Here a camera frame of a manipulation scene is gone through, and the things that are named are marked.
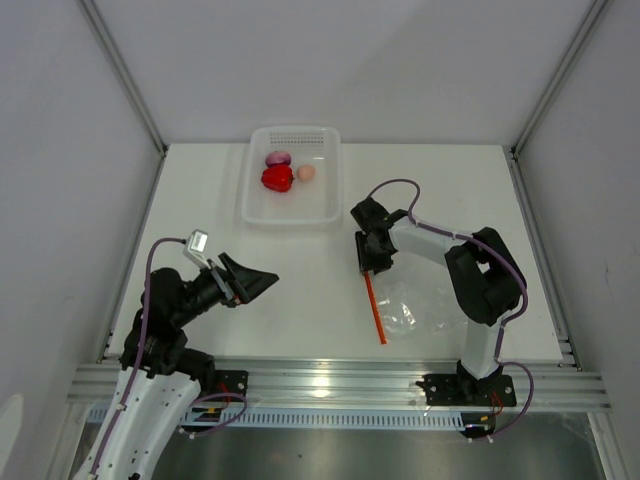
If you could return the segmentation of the clear zip bag red zipper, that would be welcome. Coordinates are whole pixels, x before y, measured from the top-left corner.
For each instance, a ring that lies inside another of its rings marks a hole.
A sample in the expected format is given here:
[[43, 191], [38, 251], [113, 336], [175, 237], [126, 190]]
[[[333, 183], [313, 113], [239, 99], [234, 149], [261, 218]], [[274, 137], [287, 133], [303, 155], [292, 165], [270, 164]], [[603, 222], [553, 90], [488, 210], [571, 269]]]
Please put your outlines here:
[[363, 278], [382, 344], [442, 336], [467, 326], [451, 285], [441, 279], [372, 271]]

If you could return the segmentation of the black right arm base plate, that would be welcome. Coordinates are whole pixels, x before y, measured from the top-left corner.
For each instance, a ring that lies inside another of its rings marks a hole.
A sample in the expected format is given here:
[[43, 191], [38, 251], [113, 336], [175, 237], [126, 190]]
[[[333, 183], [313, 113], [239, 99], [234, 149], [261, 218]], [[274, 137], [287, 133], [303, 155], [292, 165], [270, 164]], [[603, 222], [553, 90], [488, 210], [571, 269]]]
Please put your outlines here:
[[481, 380], [456, 374], [426, 374], [415, 385], [426, 404], [441, 407], [515, 407], [512, 378], [500, 370]]

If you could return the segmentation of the red bell pepper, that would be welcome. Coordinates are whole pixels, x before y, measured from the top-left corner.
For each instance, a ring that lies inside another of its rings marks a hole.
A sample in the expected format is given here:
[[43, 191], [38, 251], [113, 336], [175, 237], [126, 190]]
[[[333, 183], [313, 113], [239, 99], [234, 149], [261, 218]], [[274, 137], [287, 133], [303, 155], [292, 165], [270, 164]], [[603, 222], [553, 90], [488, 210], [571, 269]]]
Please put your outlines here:
[[286, 193], [291, 190], [294, 174], [290, 166], [278, 165], [266, 168], [261, 175], [261, 182], [269, 190]]

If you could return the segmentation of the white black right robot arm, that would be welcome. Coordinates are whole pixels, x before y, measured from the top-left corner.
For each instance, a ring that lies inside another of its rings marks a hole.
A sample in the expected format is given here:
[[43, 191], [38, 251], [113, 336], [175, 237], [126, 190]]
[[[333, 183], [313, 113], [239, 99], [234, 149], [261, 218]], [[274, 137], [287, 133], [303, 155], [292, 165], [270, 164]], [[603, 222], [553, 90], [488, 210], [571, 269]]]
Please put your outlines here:
[[406, 210], [388, 212], [372, 197], [350, 211], [358, 225], [356, 251], [361, 273], [393, 266], [409, 253], [446, 268], [455, 299], [468, 318], [465, 345], [454, 374], [430, 374], [418, 385], [429, 405], [487, 404], [509, 380], [500, 365], [505, 324], [527, 304], [527, 284], [500, 234], [485, 227], [473, 233], [447, 230], [417, 220]]

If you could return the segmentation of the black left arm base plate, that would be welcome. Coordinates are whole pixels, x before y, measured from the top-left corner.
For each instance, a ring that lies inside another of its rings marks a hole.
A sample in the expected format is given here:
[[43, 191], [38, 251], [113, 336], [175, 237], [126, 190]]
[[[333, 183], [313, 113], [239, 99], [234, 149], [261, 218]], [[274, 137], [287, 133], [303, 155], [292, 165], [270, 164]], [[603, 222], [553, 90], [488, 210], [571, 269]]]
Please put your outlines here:
[[248, 408], [248, 381], [246, 370], [217, 371], [213, 383], [190, 407], [190, 421], [198, 428], [218, 428], [239, 421]]

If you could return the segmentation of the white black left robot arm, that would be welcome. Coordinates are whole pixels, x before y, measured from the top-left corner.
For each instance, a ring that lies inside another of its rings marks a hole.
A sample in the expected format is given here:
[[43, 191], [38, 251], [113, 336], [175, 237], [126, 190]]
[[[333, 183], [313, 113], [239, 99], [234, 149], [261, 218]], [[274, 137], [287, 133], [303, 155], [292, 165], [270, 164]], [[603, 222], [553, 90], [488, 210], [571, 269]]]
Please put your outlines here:
[[149, 479], [197, 400], [245, 403], [244, 390], [230, 384], [238, 375], [217, 370], [212, 355], [189, 348], [184, 328], [216, 305], [250, 303], [279, 277], [242, 266], [225, 253], [219, 260], [191, 281], [169, 267], [147, 274], [114, 395], [76, 478]]

